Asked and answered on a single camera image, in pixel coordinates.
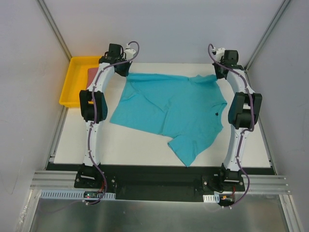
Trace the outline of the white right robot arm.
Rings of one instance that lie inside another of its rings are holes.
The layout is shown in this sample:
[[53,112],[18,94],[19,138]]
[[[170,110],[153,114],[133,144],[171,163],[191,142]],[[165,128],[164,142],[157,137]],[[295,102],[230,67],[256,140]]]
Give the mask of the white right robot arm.
[[248,84],[243,67],[238,65],[238,51],[211,47],[209,54],[217,79],[226,80],[234,92],[228,111],[228,123],[231,125],[229,147],[217,178],[218,187],[227,191],[243,181],[245,142],[249,133],[254,131],[263,98]]

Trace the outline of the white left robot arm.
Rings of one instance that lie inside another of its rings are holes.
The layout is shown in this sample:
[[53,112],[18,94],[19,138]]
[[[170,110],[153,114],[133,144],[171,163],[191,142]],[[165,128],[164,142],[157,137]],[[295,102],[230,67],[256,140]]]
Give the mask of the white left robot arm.
[[79,93],[82,118],[86,124],[86,152],[83,160],[85,182],[91,188],[97,188],[105,182],[105,175],[99,168],[99,130],[107,118],[108,106],[105,91],[114,74],[127,77],[133,60],[140,52],[140,45],[130,41],[123,47],[120,44],[109,44],[109,50],[98,60],[98,70],[90,85]]

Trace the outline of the cyan t shirt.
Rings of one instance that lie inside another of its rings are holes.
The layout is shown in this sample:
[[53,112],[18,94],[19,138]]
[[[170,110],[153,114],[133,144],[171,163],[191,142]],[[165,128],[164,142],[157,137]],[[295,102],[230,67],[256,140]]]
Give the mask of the cyan t shirt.
[[215,75],[130,73],[110,122],[170,137],[168,146],[188,167],[222,131],[226,106]]

